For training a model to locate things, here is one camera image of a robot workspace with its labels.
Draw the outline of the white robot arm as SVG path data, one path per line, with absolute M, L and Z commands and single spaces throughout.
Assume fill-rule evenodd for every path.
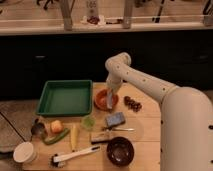
M 127 81 L 159 104 L 160 171 L 213 171 L 213 103 L 207 95 L 133 69 L 126 52 L 108 58 L 105 67 L 112 91 Z

